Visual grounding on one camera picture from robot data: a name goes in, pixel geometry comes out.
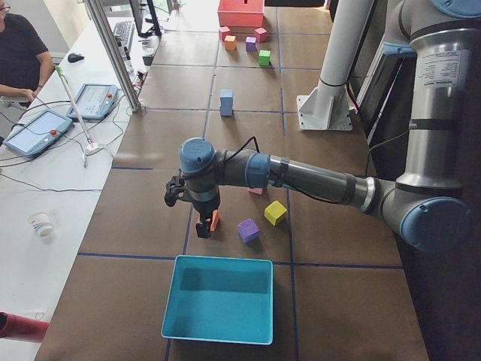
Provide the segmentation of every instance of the label sticker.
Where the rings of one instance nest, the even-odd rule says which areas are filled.
[[[445,51],[418,57],[414,91],[429,88],[464,88],[469,50]]]

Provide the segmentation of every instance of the red object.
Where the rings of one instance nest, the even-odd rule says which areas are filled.
[[[221,26],[262,26],[264,0],[220,0],[217,14]]]
[[[0,312],[0,338],[41,343],[48,322]]]
[[[264,28],[257,28],[254,30],[254,36],[256,37],[258,43],[263,43],[268,39],[268,31]]]

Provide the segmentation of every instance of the purple block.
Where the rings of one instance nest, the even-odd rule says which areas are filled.
[[[237,231],[244,243],[249,243],[259,237],[261,231],[252,218],[245,220],[237,225]]]
[[[257,51],[256,42],[256,38],[248,36],[246,38],[246,51]]]

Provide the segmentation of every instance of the orange block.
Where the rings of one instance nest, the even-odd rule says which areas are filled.
[[[217,228],[217,225],[219,224],[219,212],[217,210],[215,210],[213,213],[212,213],[212,220],[210,222],[210,231],[211,232],[214,232]]]
[[[224,39],[224,47],[226,50],[235,50],[237,48],[237,39],[233,35],[227,35]]]

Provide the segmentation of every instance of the black t-shirt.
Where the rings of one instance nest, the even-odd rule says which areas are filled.
[[[0,32],[0,84],[36,90],[40,71],[36,56],[46,51],[25,17],[7,14],[5,30]]]

